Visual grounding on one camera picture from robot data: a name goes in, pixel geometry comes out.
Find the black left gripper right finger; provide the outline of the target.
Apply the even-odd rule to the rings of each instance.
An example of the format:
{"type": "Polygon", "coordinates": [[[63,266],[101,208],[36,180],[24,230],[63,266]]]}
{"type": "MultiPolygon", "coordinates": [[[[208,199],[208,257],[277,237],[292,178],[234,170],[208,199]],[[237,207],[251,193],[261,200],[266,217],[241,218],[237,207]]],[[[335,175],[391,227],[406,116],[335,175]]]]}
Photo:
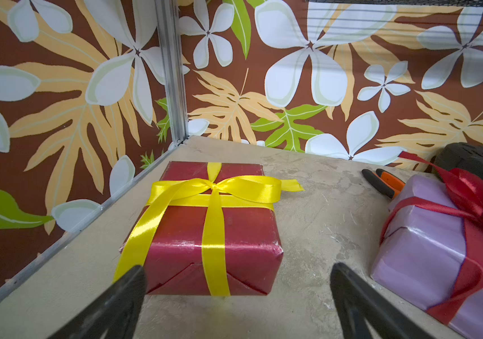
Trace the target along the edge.
{"type": "Polygon", "coordinates": [[[431,338],[377,293],[348,265],[337,262],[330,274],[330,289],[344,338],[431,338]]]}

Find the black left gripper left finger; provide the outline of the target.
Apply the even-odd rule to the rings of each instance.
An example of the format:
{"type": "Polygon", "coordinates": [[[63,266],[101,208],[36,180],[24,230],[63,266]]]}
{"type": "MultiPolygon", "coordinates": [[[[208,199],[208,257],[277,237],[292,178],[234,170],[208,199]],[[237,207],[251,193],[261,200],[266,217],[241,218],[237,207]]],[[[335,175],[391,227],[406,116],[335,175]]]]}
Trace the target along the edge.
{"type": "Polygon", "coordinates": [[[50,337],[134,337],[146,286],[143,267],[134,266],[50,337]]]}

